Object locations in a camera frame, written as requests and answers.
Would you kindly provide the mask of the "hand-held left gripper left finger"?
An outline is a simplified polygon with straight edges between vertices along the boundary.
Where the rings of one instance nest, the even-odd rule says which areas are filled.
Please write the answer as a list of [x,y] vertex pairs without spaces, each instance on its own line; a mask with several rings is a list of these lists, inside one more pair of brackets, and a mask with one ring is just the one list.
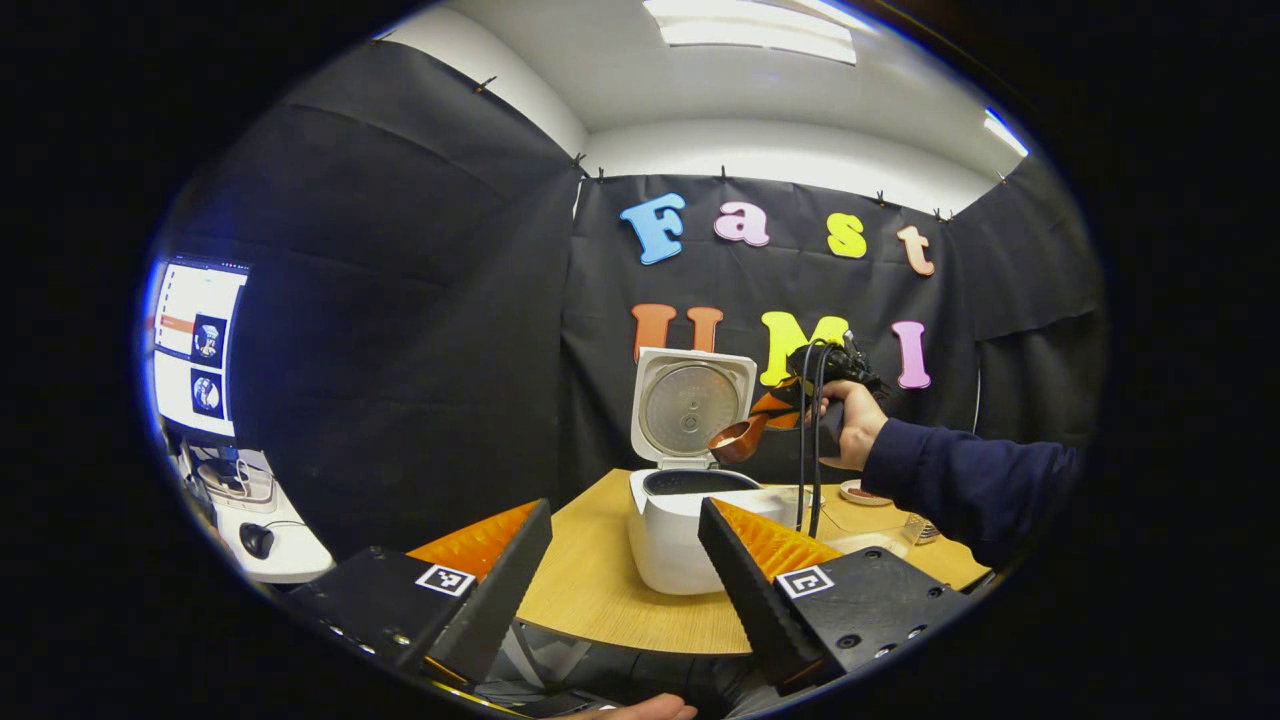
[[410,553],[370,546],[283,603],[390,671],[443,685],[489,673],[553,537],[539,498]]

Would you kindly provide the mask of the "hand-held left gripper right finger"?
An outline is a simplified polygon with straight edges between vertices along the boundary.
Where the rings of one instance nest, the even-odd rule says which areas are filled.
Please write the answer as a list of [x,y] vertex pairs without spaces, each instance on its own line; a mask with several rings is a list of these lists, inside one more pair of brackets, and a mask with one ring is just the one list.
[[719,498],[701,501],[698,538],[781,696],[867,676],[979,598],[886,547],[840,553]]

